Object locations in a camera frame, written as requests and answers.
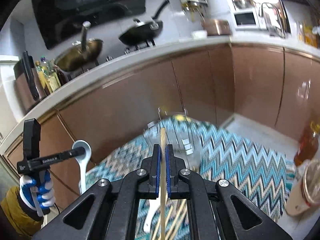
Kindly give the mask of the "yellow jacket left forearm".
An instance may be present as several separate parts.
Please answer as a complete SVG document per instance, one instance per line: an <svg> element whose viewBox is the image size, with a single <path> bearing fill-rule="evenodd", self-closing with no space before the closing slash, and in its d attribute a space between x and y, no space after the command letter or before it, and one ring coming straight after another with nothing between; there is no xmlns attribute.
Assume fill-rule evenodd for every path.
<svg viewBox="0 0 320 240"><path fill-rule="evenodd" d="M1 201L1 239L31 239L41 230L43 218L20 197L20 188L11 187Z"/></svg>

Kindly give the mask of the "blue white gloved left hand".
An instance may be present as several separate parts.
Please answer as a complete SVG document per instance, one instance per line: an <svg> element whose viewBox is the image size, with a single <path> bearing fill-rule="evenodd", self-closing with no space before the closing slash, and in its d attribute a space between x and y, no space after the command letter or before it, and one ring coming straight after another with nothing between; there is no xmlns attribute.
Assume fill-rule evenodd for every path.
<svg viewBox="0 0 320 240"><path fill-rule="evenodd" d="M40 172L42 181L28 175L20 177L18 200L26 212L42 218L55 204L53 181L48 170Z"/></svg>

